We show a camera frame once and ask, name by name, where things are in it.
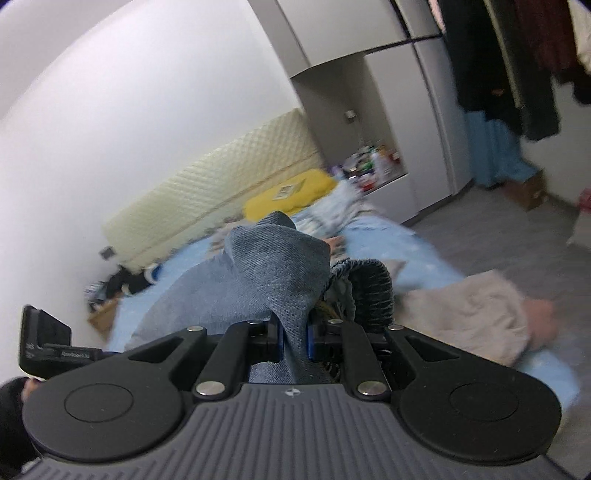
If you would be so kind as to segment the blue denim jeans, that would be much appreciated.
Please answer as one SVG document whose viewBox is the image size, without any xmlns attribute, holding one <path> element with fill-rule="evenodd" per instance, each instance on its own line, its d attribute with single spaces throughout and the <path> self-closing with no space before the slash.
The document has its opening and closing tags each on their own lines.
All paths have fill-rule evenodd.
<svg viewBox="0 0 591 480">
<path fill-rule="evenodd" d="M 175 280 L 126 347 L 194 325 L 222 334 L 233 323 L 276 315 L 286 333 L 283 360 L 254 366 L 250 380 L 327 383 L 328 372 L 308 359 L 308 314 L 320 305 L 363 327 L 387 326 L 394 314 L 391 274 L 375 259 L 332 264 L 325 241 L 297 231 L 287 215 L 273 212 L 259 223 L 233 228 L 220 253 Z"/>
</svg>

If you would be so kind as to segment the dark clothes pile on floor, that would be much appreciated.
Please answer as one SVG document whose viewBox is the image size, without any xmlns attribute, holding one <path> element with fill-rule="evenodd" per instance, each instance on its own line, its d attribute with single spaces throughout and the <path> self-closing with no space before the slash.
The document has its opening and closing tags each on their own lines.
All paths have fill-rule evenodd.
<svg viewBox="0 0 591 480">
<path fill-rule="evenodd" d="M 119 270 L 105 281 L 99 281 L 87 286 L 84 298 L 91 313 L 100 309 L 108 301 L 119 296 L 132 296 L 158 282 L 162 265 L 152 263 L 138 273 L 133 273 L 120 266 Z"/>
</svg>

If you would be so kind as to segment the dark hanging clothes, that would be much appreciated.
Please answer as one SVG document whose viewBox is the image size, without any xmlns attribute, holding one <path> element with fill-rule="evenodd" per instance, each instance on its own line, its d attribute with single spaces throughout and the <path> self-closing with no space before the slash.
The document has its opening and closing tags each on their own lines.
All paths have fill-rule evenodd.
<svg viewBox="0 0 591 480">
<path fill-rule="evenodd" d="M 589 104 L 589 2 L 435 1 L 432 11 L 465 111 L 540 141 L 560 131 L 554 83 Z"/>
</svg>

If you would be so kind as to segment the light blue star bedsheet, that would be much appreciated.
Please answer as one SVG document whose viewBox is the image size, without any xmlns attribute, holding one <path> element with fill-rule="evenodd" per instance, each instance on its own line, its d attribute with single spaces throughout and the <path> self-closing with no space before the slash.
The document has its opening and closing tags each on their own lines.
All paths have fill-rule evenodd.
<svg viewBox="0 0 591 480">
<path fill-rule="evenodd" d="M 363 200 L 349 186 L 334 192 L 294 215 L 297 228 L 318 236 L 342 235 L 349 258 L 375 258 L 388 263 L 404 263 L 394 280 L 394 292 L 437 289 L 458 283 L 464 276 L 443 260 L 434 246 L 413 230 L 388 220 L 377 210 L 375 201 Z M 166 257 L 157 283 L 123 300 L 118 307 L 108 347 L 122 351 L 148 310 L 170 286 L 192 266 L 223 248 L 231 223 L 204 238 L 193 240 Z M 526 353 L 517 361 L 518 370 L 546 383 L 557 395 L 564 410 L 571 408 L 580 394 L 574 371 L 547 348 Z"/>
</svg>

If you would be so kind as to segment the yellow pillow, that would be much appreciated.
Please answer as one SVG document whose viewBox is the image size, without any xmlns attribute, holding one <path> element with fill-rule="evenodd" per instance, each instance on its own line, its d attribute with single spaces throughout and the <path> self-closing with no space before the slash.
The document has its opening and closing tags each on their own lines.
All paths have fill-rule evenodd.
<svg viewBox="0 0 591 480">
<path fill-rule="evenodd" d="M 335 189 L 338 182 L 321 169 L 310 169 L 250 198 L 243 205 L 243 217 L 262 220 L 273 211 L 296 215 Z"/>
</svg>

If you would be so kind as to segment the cream quilted headboard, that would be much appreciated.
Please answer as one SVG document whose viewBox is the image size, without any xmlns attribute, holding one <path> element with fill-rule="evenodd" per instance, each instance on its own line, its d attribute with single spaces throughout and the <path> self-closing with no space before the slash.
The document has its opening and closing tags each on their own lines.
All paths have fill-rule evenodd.
<svg viewBox="0 0 591 480">
<path fill-rule="evenodd" d="M 301 110 L 257 127 L 179 170 L 103 224 L 118 262 L 138 271 L 242 217 L 245 202 L 322 167 Z"/>
</svg>

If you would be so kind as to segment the clutter of bottles on shelf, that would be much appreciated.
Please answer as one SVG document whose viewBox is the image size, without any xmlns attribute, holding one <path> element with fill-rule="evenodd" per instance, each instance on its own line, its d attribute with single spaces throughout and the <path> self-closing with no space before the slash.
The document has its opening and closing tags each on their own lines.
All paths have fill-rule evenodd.
<svg viewBox="0 0 591 480">
<path fill-rule="evenodd" d="M 332 167 L 335 180 L 345 180 L 363 193 L 372 192 L 407 174 L 401 155 L 384 144 L 367 145 Z"/>
</svg>

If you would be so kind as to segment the brown cardboard box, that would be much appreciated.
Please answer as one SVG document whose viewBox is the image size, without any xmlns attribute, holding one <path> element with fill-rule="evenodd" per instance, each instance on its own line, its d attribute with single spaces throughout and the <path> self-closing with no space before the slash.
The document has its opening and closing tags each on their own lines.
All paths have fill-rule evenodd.
<svg viewBox="0 0 591 480">
<path fill-rule="evenodd" d="M 526 211 L 541 206 L 547 199 L 546 180 L 542 170 L 523 182 L 506 181 L 503 190 L 510 200 Z"/>
</svg>

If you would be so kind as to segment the blue curtain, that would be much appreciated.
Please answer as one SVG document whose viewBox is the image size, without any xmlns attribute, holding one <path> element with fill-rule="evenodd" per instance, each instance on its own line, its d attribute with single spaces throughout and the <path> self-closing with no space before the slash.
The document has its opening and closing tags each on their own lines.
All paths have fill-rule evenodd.
<svg viewBox="0 0 591 480">
<path fill-rule="evenodd" d="M 471 172 L 479 187 L 524 183 L 541 171 L 522 158 L 520 139 L 504 122 L 487 120 L 484 112 L 467 112 L 465 119 Z"/>
</svg>

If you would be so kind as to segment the grey wardrobe cabinet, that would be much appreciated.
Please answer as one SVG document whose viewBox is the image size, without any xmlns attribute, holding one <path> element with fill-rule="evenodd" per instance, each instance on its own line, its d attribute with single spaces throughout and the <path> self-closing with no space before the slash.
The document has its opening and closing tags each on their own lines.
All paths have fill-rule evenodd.
<svg viewBox="0 0 591 480">
<path fill-rule="evenodd" d="M 400 155 L 370 191 L 403 223 L 472 181 L 465 115 L 444 39 L 426 1 L 252 1 L 325 162 L 362 146 Z"/>
</svg>

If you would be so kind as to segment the wall socket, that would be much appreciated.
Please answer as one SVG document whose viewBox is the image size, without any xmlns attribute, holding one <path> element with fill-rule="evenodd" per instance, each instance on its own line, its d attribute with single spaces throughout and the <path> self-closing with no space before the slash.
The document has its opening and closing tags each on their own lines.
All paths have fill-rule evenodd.
<svg viewBox="0 0 591 480">
<path fill-rule="evenodd" d="M 112 258 L 115 255 L 115 252 L 111 246 L 108 246 L 108 247 L 103 248 L 99 252 L 99 255 L 101 256 L 101 258 L 103 260 L 109 260 L 110 258 Z"/>
</svg>

